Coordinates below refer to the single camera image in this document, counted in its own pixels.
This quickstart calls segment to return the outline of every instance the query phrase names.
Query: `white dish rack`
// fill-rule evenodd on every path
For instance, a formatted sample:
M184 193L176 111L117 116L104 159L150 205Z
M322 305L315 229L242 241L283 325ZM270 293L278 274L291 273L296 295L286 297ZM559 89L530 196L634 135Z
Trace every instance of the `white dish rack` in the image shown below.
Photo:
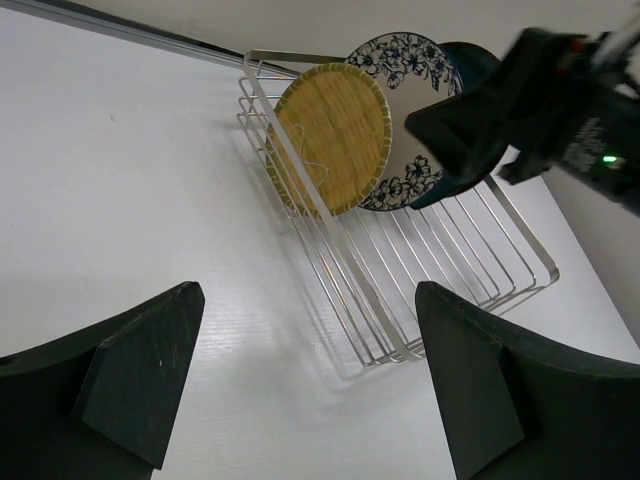
M356 208L332 217L273 110L296 75L273 73L263 62L342 60L249 52L243 64L245 76L239 81L237 117L262 164L269 159L284 165L277 152L265 149L267 127L273 126L304 184L305 195L296 189L297 197L315 204L319 218L307 215L305 204L294 210L283 204L283 214L290 218L360 362L370 366L420 359L424 346L413 304L418 282L437 281L487 311L504 314L557 281L559 272L491 177L469 192L420 211L374 213ZM278 175L291 175L276 170ZM280 183L285 189L294 185L282 178Z

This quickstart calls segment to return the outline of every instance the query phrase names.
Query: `flower pattern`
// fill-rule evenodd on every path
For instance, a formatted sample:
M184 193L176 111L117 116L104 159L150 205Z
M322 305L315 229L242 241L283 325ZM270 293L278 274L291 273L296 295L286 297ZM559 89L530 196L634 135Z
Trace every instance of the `flower pattern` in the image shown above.
M418 155L412 163L407 165L404 181L400 180L400 177L382 180L360 206L377 211L393 210L397 208L398 199L403 205L410 203L424 191L433 188L442 175L442 170L434 173L427 158Z
M434 90L447 88L447 96L462 91L462 80L437 44L412 33L385 35L365 43L347 58L347 63L366 71L378 82L395 90L407 76L430 81ZM426 157L418 155L406 165L404 180L394 176L382 180L360 204L370 210L394 210L406 206L429 191L442 178L433 172Z

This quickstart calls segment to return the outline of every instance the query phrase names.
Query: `yellow plate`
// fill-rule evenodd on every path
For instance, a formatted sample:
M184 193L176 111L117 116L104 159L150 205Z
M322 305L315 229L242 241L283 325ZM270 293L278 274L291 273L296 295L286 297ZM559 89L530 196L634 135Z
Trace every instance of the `yellow plate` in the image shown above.
M391 115L366 72L344 63L312 68L289 86L275 112L332 215L356 207L376 187L391 148ZM317 216L272 126L269 136L267 171L280 197Z

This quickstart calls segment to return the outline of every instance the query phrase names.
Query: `metal dish rack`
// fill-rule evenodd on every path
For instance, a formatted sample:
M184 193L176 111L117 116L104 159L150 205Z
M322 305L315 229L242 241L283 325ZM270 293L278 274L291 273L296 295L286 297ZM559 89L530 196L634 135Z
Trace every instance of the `metal dish rack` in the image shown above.
M295 73L263 62L321 64L337 57L254 50L244 59L237 117L263 165L284 165L265 148L271 125L308 202L283 205L337 320L364 366L424 357L413 304L418 282L434 280L487 311L504 314L559 278L553 259L493 178L455 198L414 211L356 208L332 217L273 107ZM293 172L276 169L283 186Z

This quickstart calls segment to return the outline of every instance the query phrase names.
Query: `plate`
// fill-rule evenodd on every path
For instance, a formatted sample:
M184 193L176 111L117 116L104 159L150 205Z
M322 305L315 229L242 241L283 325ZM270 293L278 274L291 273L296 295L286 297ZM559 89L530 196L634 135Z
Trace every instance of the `plate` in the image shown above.
M274 110L332 215L356 207L376 187L391 148L391 116L373 78L344 63L320 65L300 75ZM273 126L268 134L267 172L280 197L317 216Z
M500 60L489 50L467 42L445 42L440 45L462 77L465 90L480 84L482 79L493 72L500 65ZM459 185L446 173L438 185L413 202L410 206L414 210L428 207L440 200L463 193L473 185Z
M462 91L462 79L447 54L428 38L409 32L381 35L346 60L376 80L389 102L393 144L380 183L360 207L404 208L440 181L442 166L404 128L408 114Z

